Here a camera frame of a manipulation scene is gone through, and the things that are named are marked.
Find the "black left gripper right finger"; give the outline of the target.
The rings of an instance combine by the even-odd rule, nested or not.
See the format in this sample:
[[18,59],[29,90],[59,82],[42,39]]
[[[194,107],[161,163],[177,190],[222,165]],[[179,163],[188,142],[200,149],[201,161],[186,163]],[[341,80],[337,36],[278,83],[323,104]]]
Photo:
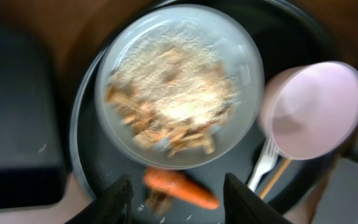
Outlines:
[[291,224],[234,174],[224,180],[225,224]]

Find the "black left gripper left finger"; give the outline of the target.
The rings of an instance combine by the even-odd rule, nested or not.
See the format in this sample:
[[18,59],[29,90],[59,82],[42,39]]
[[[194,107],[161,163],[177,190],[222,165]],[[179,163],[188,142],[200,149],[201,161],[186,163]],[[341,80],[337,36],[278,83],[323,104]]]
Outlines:
[[130,178],[123,175],[66,224],[131,224],[132,197]]

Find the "wooden chopstick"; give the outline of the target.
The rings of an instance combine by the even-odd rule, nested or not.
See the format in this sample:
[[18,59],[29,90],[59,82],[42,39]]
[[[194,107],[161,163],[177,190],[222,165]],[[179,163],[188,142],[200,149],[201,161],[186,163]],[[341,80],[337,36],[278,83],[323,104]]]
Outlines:
[[266,185],[266,187],[260,193],[259,197],[261,199],[264,199],[267,196],[267,194],[273,188],[273,186],[275,185],[277,180],[281,177],[281,175],[284,173],[284,171],[287,169],[287,167],[289,166],[290,163],[291,163],[291,159],[285,159],[282,162],[282,164],[280,165],[280,167],[278,168],[278,170],[276,171],[276,173],[274,174],[272,179],[269,181],[269,183]]

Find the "white plastic fork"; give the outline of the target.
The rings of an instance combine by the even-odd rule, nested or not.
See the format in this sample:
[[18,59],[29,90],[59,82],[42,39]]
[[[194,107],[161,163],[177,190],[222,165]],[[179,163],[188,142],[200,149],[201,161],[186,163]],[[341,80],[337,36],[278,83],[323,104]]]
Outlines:
[[255,192],[263,175],[270,172],[278,159],[278,149],[273,140],[265,141],[260,156],[247,183],[248,188]]

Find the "pink plastic bowl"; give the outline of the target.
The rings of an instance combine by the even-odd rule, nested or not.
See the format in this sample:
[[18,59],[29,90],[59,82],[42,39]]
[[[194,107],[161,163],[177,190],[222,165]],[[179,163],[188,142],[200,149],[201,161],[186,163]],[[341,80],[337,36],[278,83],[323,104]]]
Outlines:
[[358,124],[358,71],[328,61],[289,68],[265,87],[259,125],[292,160],[325,155]]

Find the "rice and peanut scraps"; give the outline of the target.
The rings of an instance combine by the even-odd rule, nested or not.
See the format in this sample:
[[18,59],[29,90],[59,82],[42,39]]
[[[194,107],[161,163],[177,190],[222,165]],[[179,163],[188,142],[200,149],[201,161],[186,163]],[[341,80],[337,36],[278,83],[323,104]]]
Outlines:
[[109,78],[113,105],[145,151],[215,150],[210,129],[230,117],[236,89],[217,37],[193,22],[169,23],[141,37]]

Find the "grey plate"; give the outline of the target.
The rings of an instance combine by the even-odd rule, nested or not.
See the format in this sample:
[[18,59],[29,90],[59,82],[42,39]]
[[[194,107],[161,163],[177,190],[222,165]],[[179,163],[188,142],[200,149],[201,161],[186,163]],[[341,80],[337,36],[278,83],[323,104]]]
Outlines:
[[264,71],[250,34],[197,4],[154,10],[108,47],[96,77],[99,122],[147,166],[190,169],[230,151],[260,107]]

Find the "brown food scrap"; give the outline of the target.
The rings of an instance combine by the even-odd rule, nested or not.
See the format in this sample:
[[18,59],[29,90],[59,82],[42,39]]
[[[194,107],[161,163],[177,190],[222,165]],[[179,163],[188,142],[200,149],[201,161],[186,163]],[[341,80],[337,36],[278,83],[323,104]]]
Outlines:
[[151,190],[145,205],[154,212],[154,214],[162,216],[170,210],[173,203],[173,197],[158,190]]

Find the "orange carrot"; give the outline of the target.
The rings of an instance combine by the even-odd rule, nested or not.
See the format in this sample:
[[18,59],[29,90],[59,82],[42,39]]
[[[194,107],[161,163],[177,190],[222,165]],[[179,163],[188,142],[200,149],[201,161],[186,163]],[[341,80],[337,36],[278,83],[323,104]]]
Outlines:
[[144,174],[143,181],[152,190],[204,209],[215,210],[220,205],[214,194],[178,171],[149,168]]

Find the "black rectangular tray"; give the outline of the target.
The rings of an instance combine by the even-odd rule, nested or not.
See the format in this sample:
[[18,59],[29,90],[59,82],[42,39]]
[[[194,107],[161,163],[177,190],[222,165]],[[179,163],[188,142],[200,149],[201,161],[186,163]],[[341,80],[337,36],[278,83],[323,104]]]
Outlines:
[[0,209],[51,205],[67,172],[53,68],[28,34],[0,29]]

